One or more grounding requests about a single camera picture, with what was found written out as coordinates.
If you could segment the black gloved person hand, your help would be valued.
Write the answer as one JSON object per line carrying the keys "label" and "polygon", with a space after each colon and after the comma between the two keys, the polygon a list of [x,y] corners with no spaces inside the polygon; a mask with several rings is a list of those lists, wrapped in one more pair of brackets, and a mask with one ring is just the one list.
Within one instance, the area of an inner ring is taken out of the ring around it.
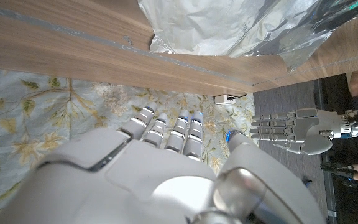
{"label": "black gloved person hand", "polygon": [[354,174],[356,171],[352,166],[343,165],[337,162],[324,162],[320,165],[320,169],[335,175],[336,178],[347,187],[357,187],[357,184],[354,182]]}

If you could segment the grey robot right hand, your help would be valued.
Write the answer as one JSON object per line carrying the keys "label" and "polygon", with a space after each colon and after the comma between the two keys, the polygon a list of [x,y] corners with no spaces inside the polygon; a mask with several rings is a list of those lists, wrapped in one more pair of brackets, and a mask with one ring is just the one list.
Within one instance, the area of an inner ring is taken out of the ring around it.
{"label": "grey robot right hand", "polygon": [[98,128],[45,156],[0,223],[324,223],[304,183],[240,131],[215,173],[201,158],[203,115],[151,103],[118,129]]}

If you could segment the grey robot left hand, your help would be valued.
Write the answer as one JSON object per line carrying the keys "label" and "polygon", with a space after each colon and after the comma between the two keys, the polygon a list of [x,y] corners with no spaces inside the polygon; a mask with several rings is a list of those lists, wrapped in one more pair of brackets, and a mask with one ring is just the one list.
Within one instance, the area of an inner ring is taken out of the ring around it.
{"label": "grey robot left hand", "polygon": [[332,147],[332,139],[350,130],[347,119],[336,112],[303,108],[253,117],[251,138],[270,141],[295,154],[317,155]]}

